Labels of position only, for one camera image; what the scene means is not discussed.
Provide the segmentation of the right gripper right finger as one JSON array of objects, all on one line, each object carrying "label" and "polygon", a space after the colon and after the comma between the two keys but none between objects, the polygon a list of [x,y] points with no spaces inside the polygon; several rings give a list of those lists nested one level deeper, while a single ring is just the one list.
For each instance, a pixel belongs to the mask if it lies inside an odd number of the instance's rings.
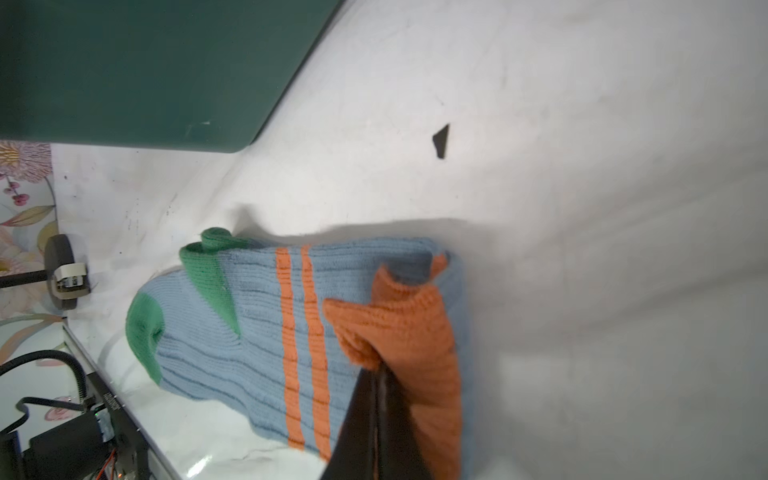
[{"label": "right gripper right finger", "polygon": [[394,373],[375,375],[376,474],[382,480],[432,479],[416,442],[409,406]]}]

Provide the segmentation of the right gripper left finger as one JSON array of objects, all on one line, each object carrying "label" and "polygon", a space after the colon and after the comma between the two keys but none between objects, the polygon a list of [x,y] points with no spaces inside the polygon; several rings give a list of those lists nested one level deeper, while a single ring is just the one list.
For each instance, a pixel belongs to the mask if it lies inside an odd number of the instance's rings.
[{"label": "right gripper left finger", "polygon": [[377,387],[376,374],[361,370],[336,447],[321,480],[373,480],[376,478]]}]

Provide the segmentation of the blue orange green sock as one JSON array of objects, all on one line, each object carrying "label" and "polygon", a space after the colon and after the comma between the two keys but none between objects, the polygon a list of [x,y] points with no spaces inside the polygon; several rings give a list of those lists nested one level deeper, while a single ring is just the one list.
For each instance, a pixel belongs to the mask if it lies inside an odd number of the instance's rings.
[{"label": "blue orange green sock", "polygon": [[470,317],[454,253],[426,238],[279,245],[210,228],[179,258],[126,318],[159,387],[329,459],[358,375],[385,366],[432,476],[469,477]]}]

